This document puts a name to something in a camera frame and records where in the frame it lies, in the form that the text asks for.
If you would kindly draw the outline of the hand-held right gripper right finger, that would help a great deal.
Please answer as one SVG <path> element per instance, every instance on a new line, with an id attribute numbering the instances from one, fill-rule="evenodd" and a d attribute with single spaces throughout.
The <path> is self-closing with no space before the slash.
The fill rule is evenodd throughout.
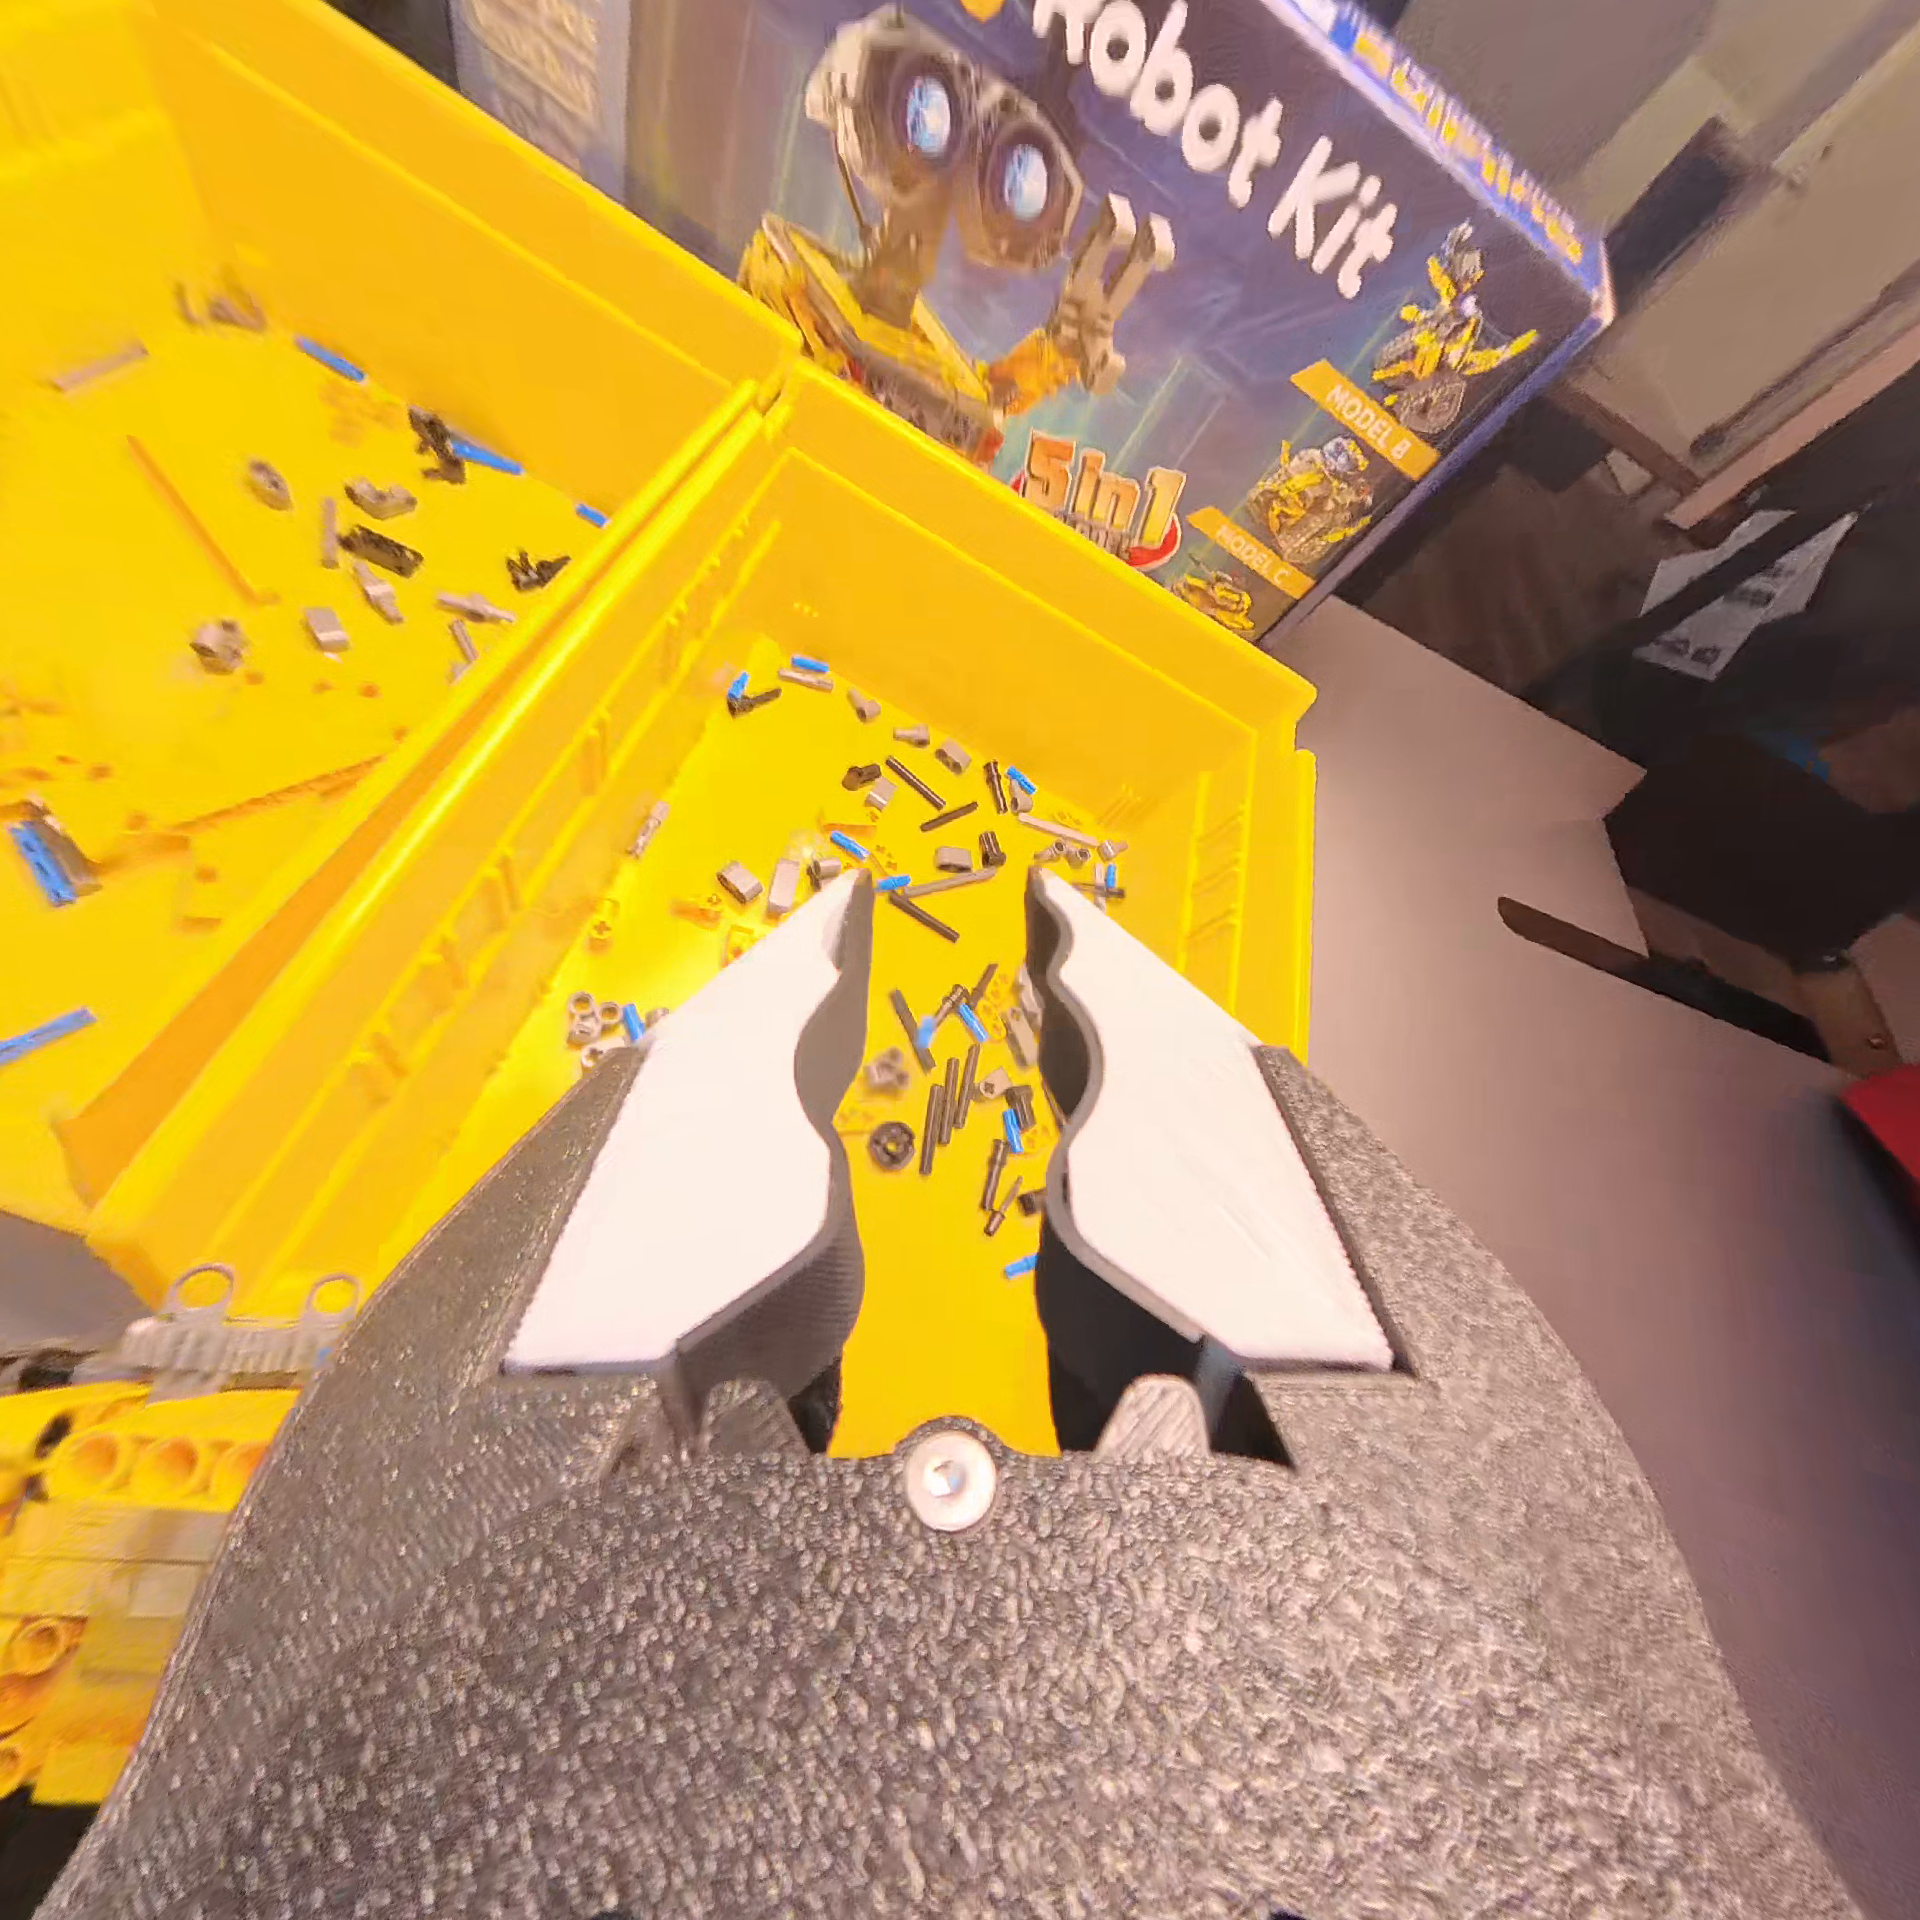
<path id="1" fill-rule="evenodd" d="M 1194 1362 L 1389 1374 L 1388 1322 L 1257 1036 L 1051 871 L 1023 894 L 1037 1073 L 1058 1114 L 1033 1298 L 1086 1380 L 1150 1372 L 1124 1300 Z"/>

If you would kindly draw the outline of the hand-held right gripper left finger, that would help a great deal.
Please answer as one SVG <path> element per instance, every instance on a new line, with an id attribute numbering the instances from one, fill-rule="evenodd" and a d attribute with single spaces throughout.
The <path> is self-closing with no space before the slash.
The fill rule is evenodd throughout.
<path id="1" fill-rule="evenodd" d="M 862 1304 L 850 1154 L 873 880 L 831 880 L 658 1031 L 588 1076 L 616 1092 L 507 1374 L 818 1377 Z"/>

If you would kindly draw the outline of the assorted black blue pins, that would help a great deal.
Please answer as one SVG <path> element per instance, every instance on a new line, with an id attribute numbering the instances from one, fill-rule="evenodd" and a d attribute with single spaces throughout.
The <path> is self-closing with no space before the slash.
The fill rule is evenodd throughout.
<path id="1" fill-rule="evenodd" d="M 1124 904 L 1125 840 L 974 729 L 831 675 L 800 653 L 735 672 L 684 769 L 639 806 L 623 875 L 588 911 L 604 1049 L 669 1010 L 803 905 L 871 885 L 870 1012 L 836 1128 L 870 1175 L 929 1184 L 976 1132 L 988 1235 L 1037 1212 L 1058 1137 L 1039 1092 L 1039 1007 L 1023 980 L 1023 881 L 1054 869 L 1095 908 Z"/>

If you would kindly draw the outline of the yellow plastic bin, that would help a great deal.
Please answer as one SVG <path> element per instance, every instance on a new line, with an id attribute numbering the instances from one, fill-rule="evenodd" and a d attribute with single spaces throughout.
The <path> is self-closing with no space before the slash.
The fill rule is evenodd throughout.
<path id="1" fill-rule="evenodd" d="M 800 352 L 326 3 L 3 3 L 3 385 L 142 331 L 180 286 L 244 293 L 591 520 L 407 740 Z"/>
<path id="2" fill-rule="evenodd" d="M 823 376 L 724 401 L 605 527 L 556 611 L 385 767 L 303 821 L 232 821 L 242 908 L 206 940 L 121 874 L 29 962 L 94 1024 L 3 1071 L 3 1225 L 140 1298 L 197 1261 L 287 1322 L 371 1289 L 579 1077 L 563 998 L 678 1007 L 765 940 L 738 861 L 836 852 L 999 875 L 876 905 L 867 1048 L 995 965 L 1001 1021 L 1044 832 L 985 762 L 1115 852 L 1115 923 L 1260 1041 L 1305 1049 L 1316 697 L 1289 665 Z"/>

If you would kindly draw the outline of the yellow toy robot model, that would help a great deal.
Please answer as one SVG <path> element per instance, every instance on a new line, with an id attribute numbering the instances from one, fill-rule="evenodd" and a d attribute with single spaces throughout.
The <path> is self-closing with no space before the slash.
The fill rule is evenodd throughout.
<path id="1" fill-rule="evenodd" d="M 107 1797 L 232 1513 L 363 1304 L 348 1271 L 242 1314 L 201 1261 L 95 1346 L 3 1355 L 1 1795 Z"/>

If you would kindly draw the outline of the assorted grey blue small parts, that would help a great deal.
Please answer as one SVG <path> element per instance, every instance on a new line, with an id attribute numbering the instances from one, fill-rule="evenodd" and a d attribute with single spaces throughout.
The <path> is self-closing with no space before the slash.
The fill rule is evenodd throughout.
<path id="1" fill-rule="evenodd" d="M 129 1048 L 594 520 L 239 291 L 3 385 L 3 1067 Z"/>

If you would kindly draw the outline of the grey desk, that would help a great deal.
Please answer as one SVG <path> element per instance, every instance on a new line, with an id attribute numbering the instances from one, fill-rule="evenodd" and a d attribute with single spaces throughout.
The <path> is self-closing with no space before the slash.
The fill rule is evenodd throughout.
<path id="1" fill-rule="evenodd" d="M 1836 1067 L 1501 919 L 1643 950 L 1625 759 L 1344 602 L 1279 657 L 1316 689 L 1310 1067 L 1551 1322 L 1792 1795 L 1915 1915 L 1915 1238 Z"/>

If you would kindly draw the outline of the white printed leaflet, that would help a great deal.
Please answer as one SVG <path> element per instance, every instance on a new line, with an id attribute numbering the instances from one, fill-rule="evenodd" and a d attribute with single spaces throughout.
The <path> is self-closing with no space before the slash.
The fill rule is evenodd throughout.
<path id="1" fill-rule="evenodd" d="M 1715 547 L 1664 558 L 1646 583 L 1641 611 L 1660 608 L 1696 577 L 1738 556 L 1752 542 L 1763 540 L 1788 517 L 1785 509 L 1758 509 L 1742 517 Z M 1713 602 L 1683 619 L 1662 625 L 1634 649 L 1634 659 L 1689 679 L 1713 681 L 1758 627 L 1807 608 L 1838 546 L 1857 517 L 1854 511 L 1836 516 L 1793 547 L 1726 588 Z"/>

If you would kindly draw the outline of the blue robot kit box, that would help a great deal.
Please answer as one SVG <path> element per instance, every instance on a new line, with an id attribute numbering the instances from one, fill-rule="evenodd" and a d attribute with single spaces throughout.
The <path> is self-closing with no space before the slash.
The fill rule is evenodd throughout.
<path id="1" fill-rule="evenodd" d="M 461 1 L 465 98 L 1248 640 L 1616 313 L 1355 3 Z"/>

